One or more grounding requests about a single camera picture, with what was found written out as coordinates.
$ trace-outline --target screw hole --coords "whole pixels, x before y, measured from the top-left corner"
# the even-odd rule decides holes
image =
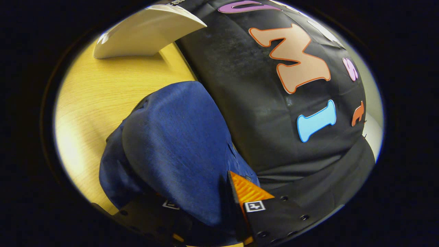
[[[136,231],[136,232],[140,232],[140,230],[139,230],[137,227],[133,226],[133,225],[130,226],[130,228],[133,229],[133,230]]]
[[[275,243],[278,243],[278,242],[280,242],[281,240],[282,240],[281,238],[277,238],[277,239],[275,239],[275,240],[271,241],[271,243],[270,243],[270,244],[275,244]]]
[[[263,231],[263,232],[259,232],[258,233],[258,237],[260,238],[265,238],[266,236],[268,236],[270,233],[267,231]]]
[[[293,232],[290,232],[289,234],[288,234],[288,237],[291,237],[292,235],[295,235],[295,234],[297,234],[299,231],[293,231]]]
[[[302,215],[301,217],[300,217],[300,219],[301,220],[307,220],[307,219],[309,219],[309,216],[306,214],[306,215]]]

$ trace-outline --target pink letter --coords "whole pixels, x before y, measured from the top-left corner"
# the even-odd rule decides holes
[[[224,5],[218,9],[219,12],[227,13],[227,14],[233,14],[233,13],[242,13],[242,12],[248,12],[253,10],[260,10],[260,9],[275,9],[275,10],[281,10],[279,8],[270,6],[270,5],[262,5],[262,6],[253,6],[253,7],[245,7],[245,8],[234,8],[236,6],[246,5],[246,4],[261,4],[255,1],[241,1],[236,3],[231,3]]]
[[[354,64],[351,62],[351,60],[347,58],[343,58],[343,64],[346,67],[346,70],[349,73],[349,76],[351,77],[352,81],[356,81],[358,79],[358,73],[354,67]]]

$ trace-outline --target black cloth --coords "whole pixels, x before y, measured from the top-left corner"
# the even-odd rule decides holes
[[[282,11],[218,11],[233,2],[191,0],[179,4],[207,28],[186,35],[177,44],[218,105],[237,150],[258,174],[261,187],[271,191],[333,164],[361,138],[363,123],[352,127],[351,122],[361,101],[366,112],[364,87],[361,75],[353,82],[343,65],[343,58],[352,61],[346,49],[312,26],[309,17],[265,0],[258,2]],[[304,52],[323,59],[331,72],[329,81],[306,83],[293,94],[283,88],[276,66],[295,62],[269,57],[281,40],[263,47],[248,31],[288,28],[291,24],[300,26],[311,38]],[[336,124],[320,129],[303,143],[297,118],[315,114],[326,107],[328,100],[335,102]],[[362,155],[358,152],[352,156],[352,163]],[[369,166],[373,166],[373,154],[368,155],[372,157]]]

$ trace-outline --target black fabric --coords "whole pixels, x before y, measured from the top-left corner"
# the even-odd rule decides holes
[[[371,147],[363,137],[359,137],[352,148],[338,161],[319,172],[270,190],[274,196],[288,196],[300,207],[310,208],[325,194],[330,194],[329,213],[345,204],[363,185],[375,164]]]
[[[224,115],[237,150],[261,176],[261,187],[272,189],[282,185],[273,185],[272,178],[290,182],[316,173],[325,160],[336,160],[354,145],[364,125],[352,127],[351,121],[360,101],[366,109],[364,88],[361,76],[352,82],[342,63],[343,58],[350,58],[348,52],[309,24],[307,17],[264,0],[258,2],[283,11],[225,14],[217,10],[232,2],[236,1],[192,0],[179,4],[208,27],[186,35],[177,44]],[[262,47],[248,30],[287,28],[292,23],[309,34],[312,41],[305,52],[327,63],[331,80],[315,80],[288,94],[277,76],[276,65],[295,62],[270,58],[280,40]],[[297,130],[298,116],[320,111],[330,99],[335,102],[336,124],[324,127],[303,143]]]

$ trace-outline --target white curved object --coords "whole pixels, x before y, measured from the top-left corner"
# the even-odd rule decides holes
[[[207,25],[179,6],[152,5],[101,35],[95,58],[152,56],[177,39]]]
[[[368,112],[366,112],[365,117],[366,122],[364,123],[363,136],[366,136],[366,141],[369,143],[369,146],[371,146],[375,156],[375,162],[377,162],[383,142],[383,129]]]

